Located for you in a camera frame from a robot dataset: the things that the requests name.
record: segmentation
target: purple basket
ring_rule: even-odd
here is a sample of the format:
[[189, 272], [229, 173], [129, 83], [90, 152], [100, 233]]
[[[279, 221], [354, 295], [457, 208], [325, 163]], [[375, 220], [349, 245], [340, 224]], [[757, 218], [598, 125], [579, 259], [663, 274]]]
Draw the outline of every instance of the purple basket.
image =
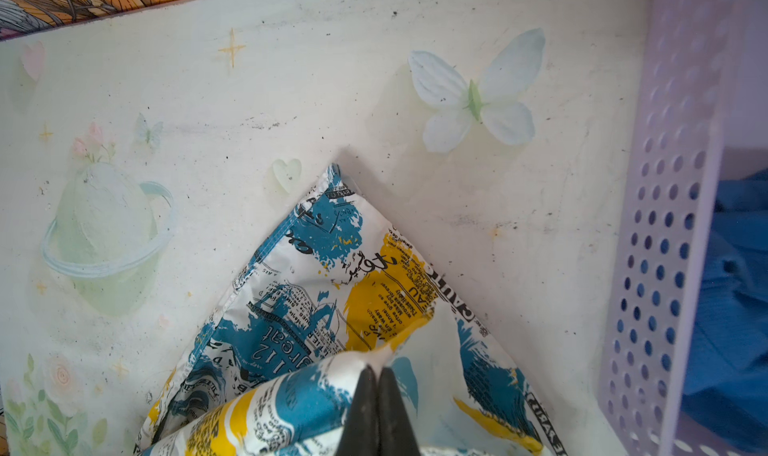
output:
[[767, 31], [768, 0], [654, 0], [598, 391], [632, 455], [746, 454], [680, 399], [721, 161], [768, 147]]

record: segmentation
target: heart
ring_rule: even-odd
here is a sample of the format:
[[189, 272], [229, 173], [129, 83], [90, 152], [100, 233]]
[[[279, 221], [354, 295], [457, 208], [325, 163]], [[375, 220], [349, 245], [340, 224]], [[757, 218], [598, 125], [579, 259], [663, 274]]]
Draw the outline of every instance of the heart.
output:
[[301, 176], [301, 161], [291, 160], [286, 163], [283, 160], [276, 160], [272, 163], [272, 171], [283, 189], [291, 192]]
[[22, 66], [27, 71], [29, 77], [37, 81], [43, 74], [45, 66], [45, 48], [43, 43], [38, 41], [32, 46], [26, 44], [22, 48]]

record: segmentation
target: folded cloth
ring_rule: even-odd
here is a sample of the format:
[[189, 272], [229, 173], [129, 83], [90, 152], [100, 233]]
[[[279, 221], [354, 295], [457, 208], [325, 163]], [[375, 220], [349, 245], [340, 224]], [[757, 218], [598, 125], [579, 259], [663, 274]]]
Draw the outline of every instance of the folded cloth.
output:
[[768, 170], [717, 187], [683, 394], [736, 448], [768, 449]]
[[565, 454], [513, 360], [336, 165], [227, 288], [137, 450], [333, 454], [367, 365], [394, 371], [422, 454]]

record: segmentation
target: yellow star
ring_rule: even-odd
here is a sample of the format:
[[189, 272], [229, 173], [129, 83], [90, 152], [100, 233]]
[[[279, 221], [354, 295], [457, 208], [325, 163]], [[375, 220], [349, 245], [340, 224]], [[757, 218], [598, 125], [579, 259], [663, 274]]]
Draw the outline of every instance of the yellow star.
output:
[[130, 371], [128, 368], [123, 366], [123, 359], [120, 358], [118, 360], [118, 363], [115, 365], [112, 365], [112, 369], [115, 370], [115, 372], [118, 374], [118, 378], [122, 379], [125, 374], [129, 374]]
[[232, 59], [232, 67], [235, 67], [235, 53], [244, 47], [244, 45], [235, 46], [235, 29], [230, 29], [230, 45], [228, 48], [219, 49], [219, 51], [222, 53], [229, 53], [230, 58]]
[[48, 124], [43, 125], [43, 132], [40, 133], [40, 139], [43, 140], [45, 143], [48, 142], [48, 140], [51, 139], [51, 136], [53, 133], [48, 132]]

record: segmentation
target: white butterfly print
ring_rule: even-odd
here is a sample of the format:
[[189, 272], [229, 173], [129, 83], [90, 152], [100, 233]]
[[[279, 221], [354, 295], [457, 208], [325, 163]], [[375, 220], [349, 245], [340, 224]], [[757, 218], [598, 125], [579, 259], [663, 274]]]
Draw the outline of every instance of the white butterfly print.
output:
[[520, 34], [494, 59], [479, 83], [469, 84], [453, 67], [427, 51], [408, 58], [418, 96], [439, 112], [427, 121], [423, 139], [430, 153], [447, 153], [462, 142], [476, 120], [504, 144], [529, 142], [531, 111], [517, 101], [542, 67], [544, 32]]
[[146, 144], [152, 150], [156, 150], [160, 147], [160, 133], [163, 132], [162, 121], [152, 126], [152, 129], [147, 125], [147, 118], [143, 114], [139, 113], [139, 118], [136, 119], [136, 141], [139, 144]]

